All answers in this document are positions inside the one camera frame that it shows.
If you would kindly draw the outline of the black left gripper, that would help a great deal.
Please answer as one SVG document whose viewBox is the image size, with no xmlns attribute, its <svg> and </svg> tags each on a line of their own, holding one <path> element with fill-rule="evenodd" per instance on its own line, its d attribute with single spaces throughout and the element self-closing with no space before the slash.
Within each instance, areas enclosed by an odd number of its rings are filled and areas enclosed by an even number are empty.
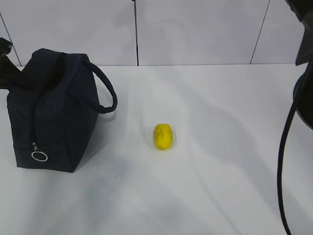
<svg viewBox="0 0 313 235">
<path fill-rule="evenodd" d="M 10 85 L 32 88 L 32 80 L 20 71 L 6 56 L 12 50 L 12 42 L 0 37 L 0 88 L 8 89 Z"/>
</svg>

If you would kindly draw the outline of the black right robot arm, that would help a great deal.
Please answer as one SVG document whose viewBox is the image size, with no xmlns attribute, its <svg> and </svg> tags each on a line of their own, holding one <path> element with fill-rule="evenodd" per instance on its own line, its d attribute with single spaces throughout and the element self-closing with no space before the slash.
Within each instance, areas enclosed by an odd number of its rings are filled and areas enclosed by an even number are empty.
<svg viewBox="0 0 313 235">
<path fill-rule="evenodd" d="M 295 65 L 307 63 L 313 66 L 313 2 L 311 0 L 288 0 L 290 10 L 296 15 L 304 27 L 304 33 L 297 53 Z M 310 128 L 313 127 L 313 71 L 309 70 L 310 78 L 301 88 L 306 74 L 302 74 L 293 89 L 293 98 L 300 95 L 297 114 Z"/>
</svg>

